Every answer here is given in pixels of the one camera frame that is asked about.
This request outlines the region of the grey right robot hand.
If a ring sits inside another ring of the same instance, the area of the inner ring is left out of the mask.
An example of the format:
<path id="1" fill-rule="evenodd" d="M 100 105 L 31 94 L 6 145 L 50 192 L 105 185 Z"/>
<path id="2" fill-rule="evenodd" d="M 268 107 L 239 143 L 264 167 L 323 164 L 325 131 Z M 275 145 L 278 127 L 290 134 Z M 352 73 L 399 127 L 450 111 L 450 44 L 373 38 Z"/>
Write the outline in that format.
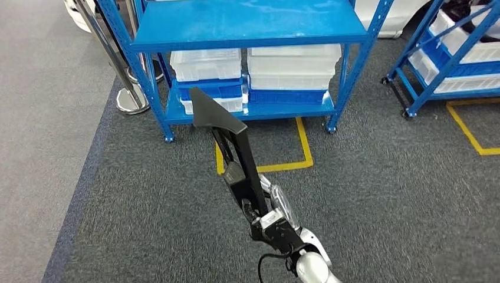
<path id="1" fill-rule="evenodd" d="M 280 186 L 271 183 L 263 174 L 259 174 L 259 178 L 264 196 L 270 200 L 272 209 L 262 216 L 252 208 L 248 199 L 242 199 L 242 211 L 247 220 L 253 225 L 259 224 L 263 230 L 279 220 L 286 220 L 293 230 L 300 234 L 301 227 L 284 191 Z"/>

